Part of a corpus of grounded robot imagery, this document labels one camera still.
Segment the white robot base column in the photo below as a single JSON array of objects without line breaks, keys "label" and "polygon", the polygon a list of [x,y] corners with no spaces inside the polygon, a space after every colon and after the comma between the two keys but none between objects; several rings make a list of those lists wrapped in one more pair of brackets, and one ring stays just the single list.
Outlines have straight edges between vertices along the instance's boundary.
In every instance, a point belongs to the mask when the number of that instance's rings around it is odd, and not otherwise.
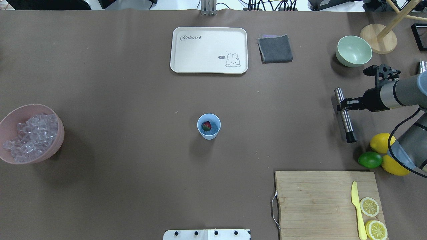
[{"label": "white robot base column", "polygon": [[190,229],[167,230],[163,240],[250,240],[251,232],[247,229]]}]

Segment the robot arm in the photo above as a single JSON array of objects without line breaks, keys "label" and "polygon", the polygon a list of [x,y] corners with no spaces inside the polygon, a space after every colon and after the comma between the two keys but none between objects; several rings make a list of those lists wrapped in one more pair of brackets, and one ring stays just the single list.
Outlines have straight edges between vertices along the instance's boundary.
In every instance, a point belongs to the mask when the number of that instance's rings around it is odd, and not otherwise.
[{"label": "robot arm", "polygon": [[375,78],[374,87],[367,89],[361,97],[346,98],[341,88],[334,90],[335,111],[341,117],[346,142],[357,141],[349,117],[351,110],[370,112],[395,111],[398,108],[412,108],[393,128],[391,136],[407,125],[395,143],[389,139],[386,154],[404,169],[426,178],[426,72],[400,79],[400,71],[386,65],[372,66],[364,71],[366,76]]}]

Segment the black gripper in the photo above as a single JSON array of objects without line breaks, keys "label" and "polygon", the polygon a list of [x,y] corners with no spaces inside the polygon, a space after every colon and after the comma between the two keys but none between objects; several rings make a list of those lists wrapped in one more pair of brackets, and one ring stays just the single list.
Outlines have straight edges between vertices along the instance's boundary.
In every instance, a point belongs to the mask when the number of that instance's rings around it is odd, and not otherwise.
[{"label": "black gripper", "polygon": [[371,88],[365,91],[360,98],[346,98],[336,106],[337,111],[368,110],[371,112],[384,111],[384,104],[380,97],[381,88]]}]

